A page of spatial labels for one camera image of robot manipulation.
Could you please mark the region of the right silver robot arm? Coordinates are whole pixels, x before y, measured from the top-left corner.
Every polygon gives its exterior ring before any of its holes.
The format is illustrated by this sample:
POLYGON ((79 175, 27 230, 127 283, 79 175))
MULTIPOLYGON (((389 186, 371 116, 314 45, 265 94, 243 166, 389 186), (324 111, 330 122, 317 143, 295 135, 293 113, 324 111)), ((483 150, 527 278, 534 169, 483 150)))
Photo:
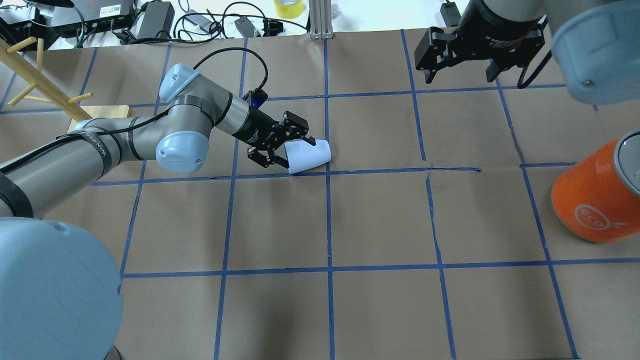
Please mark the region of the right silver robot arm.
POLYGON ((555 60, 574 100, 604 106, 639 98, 637 0, 471 0, 443 19, 452 30, 429 27, 414 50, 427 84, 444 68, 489 60, 487 82, 520 68, 516 86, 525 89, 555 60))

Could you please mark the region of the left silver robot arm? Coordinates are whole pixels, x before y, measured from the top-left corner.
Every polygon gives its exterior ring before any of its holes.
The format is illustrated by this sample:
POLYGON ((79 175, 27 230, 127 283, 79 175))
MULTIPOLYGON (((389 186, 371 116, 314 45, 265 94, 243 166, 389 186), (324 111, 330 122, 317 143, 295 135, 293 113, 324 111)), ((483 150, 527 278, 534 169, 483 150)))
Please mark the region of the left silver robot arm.
POLYGON ((1 166, 1 358, 107 360, 121 326, 122 275, 91 232, 42 217, 125 162, 199 171, 214 129, 249 146, 259 166, 290 167, 276 151, 315 146, 305 119, 274 120, 194 68, 175 64, 152 117, 90 118, 1 166))

